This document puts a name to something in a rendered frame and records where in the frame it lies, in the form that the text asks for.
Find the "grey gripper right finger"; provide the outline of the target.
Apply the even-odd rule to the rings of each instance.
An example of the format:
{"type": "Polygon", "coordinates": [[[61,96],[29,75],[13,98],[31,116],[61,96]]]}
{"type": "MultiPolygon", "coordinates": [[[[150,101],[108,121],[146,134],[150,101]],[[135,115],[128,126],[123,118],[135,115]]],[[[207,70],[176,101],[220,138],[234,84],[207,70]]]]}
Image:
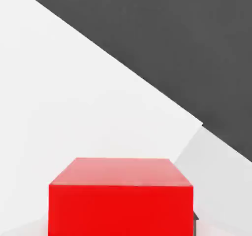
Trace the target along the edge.
{"type": "Polygon", "coordinates": [[[214,227],[201,221],[196,213],[193,213],[193,236],[243,236],[214,227]]]}

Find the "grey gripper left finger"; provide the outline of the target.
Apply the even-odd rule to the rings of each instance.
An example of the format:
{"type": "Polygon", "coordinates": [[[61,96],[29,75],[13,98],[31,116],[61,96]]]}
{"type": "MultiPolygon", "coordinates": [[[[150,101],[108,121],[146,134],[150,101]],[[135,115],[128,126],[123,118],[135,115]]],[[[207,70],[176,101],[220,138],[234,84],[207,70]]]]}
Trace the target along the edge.
{"type": "Polygon", "coordinates": [[[48,219],[43,217],[40,220],[6,231],[0,236],[48,236],[48,219]]]}

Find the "small red cube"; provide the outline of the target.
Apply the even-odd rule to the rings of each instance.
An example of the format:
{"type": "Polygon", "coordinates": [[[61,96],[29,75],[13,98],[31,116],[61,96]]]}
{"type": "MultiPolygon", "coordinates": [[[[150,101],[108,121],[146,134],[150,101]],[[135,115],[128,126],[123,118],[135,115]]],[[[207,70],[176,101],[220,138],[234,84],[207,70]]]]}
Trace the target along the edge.
{"type": "Polygon", "coordinates": [[[168,159],[76,158],[49,184],[48,236],[193,236],[193,185],[168,159]]]}

